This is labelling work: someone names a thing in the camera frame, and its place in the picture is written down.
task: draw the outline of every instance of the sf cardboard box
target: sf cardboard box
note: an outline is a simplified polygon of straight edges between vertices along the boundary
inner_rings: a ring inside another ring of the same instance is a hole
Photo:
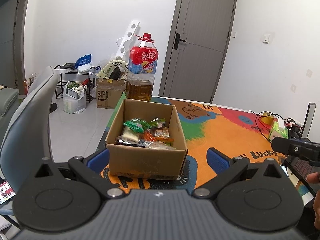
[[[176,150],[116,145],[116,137],[121,135],[125,121],[141,118],[151,122],[157,117],[165,118]],[[177,179],[188,153],[175,106],[133,99],[125,99],[121,103],[108,132],[106,147],[110,152],[109,170],[112,175],[151,179]]]
[[[97,107],[115,109],[122,93],[125,91],[125,86],[125,79],[97,79]]]

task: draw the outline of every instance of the blue plastic bag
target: blue plastic bag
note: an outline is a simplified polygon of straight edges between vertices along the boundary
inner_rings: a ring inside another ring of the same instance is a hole
[[[86,65],[90,62],[91,62],[91,54],[88,54],[88,55],[85,55],[85,56],[79,58],[76,62],[75,67],[77,69],[79,66]]]

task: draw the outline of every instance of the light switch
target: light switch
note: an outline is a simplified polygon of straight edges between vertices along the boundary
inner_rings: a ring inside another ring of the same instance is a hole
[[[263,43],[269,43],[269,37],[270,37],[270,35],[264,35],[263,36]]]

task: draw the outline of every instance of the iced tea bottle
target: iced tea bottle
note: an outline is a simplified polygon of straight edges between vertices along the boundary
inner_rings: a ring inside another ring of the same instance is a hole
[[[130,50],[126,98],[150,101],[155,81],[158,51],[150,33],[139,37],[138,44]]]

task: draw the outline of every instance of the laptop keyboard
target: laptop keyboard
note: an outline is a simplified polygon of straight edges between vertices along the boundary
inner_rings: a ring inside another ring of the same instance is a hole
[[[294,168],[306,179],[307,175],[311,173],[313,167],[309,165],[309,162],[298,159]]]

